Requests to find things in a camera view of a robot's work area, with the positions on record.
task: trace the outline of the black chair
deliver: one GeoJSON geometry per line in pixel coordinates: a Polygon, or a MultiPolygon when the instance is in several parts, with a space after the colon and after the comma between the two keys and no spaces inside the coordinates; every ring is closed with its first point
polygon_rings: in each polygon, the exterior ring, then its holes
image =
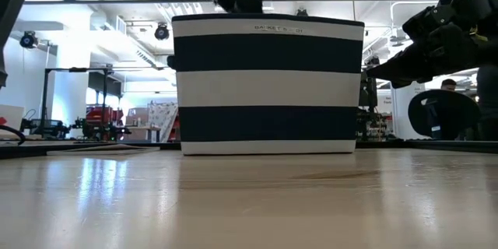
{"type": "Polygon", "coordinates": [[[442,89],[417,94],[408,114],[418,134],[437,140],[455,140],[462,131],[476,126],[481,117],[479,106],[470,97],[442,89]]]}

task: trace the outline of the navy and white striped bin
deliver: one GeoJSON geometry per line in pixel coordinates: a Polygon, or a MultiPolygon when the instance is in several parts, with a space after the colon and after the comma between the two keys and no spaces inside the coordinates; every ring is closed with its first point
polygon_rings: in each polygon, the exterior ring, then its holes
{"type": "Polygon", "coordinates": [[[173,18],[185,155],[351,153],[364,23],[173,18]]]}

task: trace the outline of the striped basket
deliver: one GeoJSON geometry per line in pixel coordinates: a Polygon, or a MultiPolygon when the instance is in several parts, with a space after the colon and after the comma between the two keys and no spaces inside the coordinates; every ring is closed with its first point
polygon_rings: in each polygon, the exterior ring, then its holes
{"type": "Polygon", "coordinates": [[[278,14],[175,17],[183,153],[353,152],[363,31],[278,14]]]}

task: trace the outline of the navy stripe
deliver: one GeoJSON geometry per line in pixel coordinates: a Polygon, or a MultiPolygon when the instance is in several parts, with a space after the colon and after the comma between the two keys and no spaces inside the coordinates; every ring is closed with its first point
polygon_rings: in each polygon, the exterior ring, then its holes
{"type": "Polygon", "coordinates": [[[179,72],[296,70],[360,73],[362,47],[360,40],[279,34],[174,38],[179,72]]]}
{"type": "Polygon", "coordinates": [[[215,13],[215,14],[174,16],[172,20],[182,21],[182,20],[200,20],[200,19],[284,19],[284,20],[294,20],[294,21],[309,22],[309,23],[334,23],[334,24],[365,27],[365,23],[346,20],[346,19],[330,19],[318,16],[292,16],[292,15],[283,15],[283,14],[236,14],[236,13],[216,14],[215,13]]]}
{"type": "Polygon", "coordinates": [[[180,107],[181,140],[353,140],[356,107],[180,107]]]}

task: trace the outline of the pillar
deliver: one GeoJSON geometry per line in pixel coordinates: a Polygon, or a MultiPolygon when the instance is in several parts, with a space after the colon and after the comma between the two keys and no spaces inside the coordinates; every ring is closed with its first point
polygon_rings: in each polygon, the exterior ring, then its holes
{"type": "Polygon", "coordinates": [[[392,89],[392,104],[393,104],[393,129],[395,135],[400,139],[427,139],[413,130],[408,116],[408,107],[412,98],[425,90],[423,84],[413,82],[412,85],[401,89],[392,89]]]}
{"type": "MultiPolygon", "coordinates": [[[[88,68],[92,51],[92,40],[89,35],[89,15],[82,14],[75,17],[57,42],[55,68],[88,68]]],[[[51,73],[53,93],[49,92],[48,99],[51,99],[51,102],[47,102],[51,103],[50,119],[72,125],[76,118],[86,117],[88,77],[88,72],[51,73]]],[[[80,135],[82,135],[81,130],[71,130],[71,137],[80,135]]]]}

